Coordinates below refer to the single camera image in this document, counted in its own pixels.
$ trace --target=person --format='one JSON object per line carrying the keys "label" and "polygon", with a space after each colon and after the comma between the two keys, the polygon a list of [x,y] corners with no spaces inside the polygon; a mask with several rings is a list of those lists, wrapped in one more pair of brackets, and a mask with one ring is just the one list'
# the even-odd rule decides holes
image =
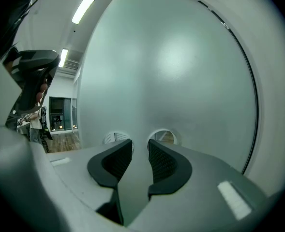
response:
{"label": "person", "polygon": [[42,129],[40,118],[41,118],[41,109],[22,118],[20,120],[20,124],[22,124],[24,121],[29,122],[30,123],[30,141],[34,143],[39,143],[42,145],[42,142],[40,139],[40,130]]}

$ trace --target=fluorescent light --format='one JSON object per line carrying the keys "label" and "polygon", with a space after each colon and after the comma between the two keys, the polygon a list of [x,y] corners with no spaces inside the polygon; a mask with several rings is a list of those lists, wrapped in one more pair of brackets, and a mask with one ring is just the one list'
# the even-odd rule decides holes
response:
{"label": "fluorescent light", "polygon": [[63,48],[62,51],[61,51],[61,55],[60,55],[59,67],[63,67],[64,66],[64,63],[65,63],[65,60],[66,60],[66,57],[67,57],[67,53],[68,53],[68,50]]}
{"label": "fluorescent light", "polygon": [[88,10],[89,6],[94,2],[94,0],[83,0],[76,10],[73,19],[71,20],[73,23],[79,24],[81,18],[83,17],[86,10]]}

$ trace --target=ceiling light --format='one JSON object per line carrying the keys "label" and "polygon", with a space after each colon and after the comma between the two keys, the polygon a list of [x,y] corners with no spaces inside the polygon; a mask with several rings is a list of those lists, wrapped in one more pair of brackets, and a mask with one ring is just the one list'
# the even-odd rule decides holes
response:
{"label": "ceiling light", "polygon": [[61,55],[60,55],[59,67],[63,67],[64,66],[64,63],[65,63],[65,60],[66,60],[66,57],[67,57],[67,53],[68,53],[68,50],[63,48],[62,51],[61,51]]}
{"label": "ceiling light", "polygon": [[83,0],[79,8],[76,10],[75,15],[71,21],[73,23],[79,24],[82,16],[86,12],[86,10],[89,8],[89,6],[92,4],[92,2],[94,2],[94,0]]}

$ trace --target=ceiling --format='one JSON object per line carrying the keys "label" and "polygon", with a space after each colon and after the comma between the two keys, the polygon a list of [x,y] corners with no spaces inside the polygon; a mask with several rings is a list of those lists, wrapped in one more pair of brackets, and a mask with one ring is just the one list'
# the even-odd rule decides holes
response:
{"label": "ceiling", "polygon": [[82,0],[39,0],[24,19],[15,38],[19,50],[50,49],[61,53],[69,49],[58,72],[74,77],[90,36],[112,0],[96,0],[80,23],[71,22]]}

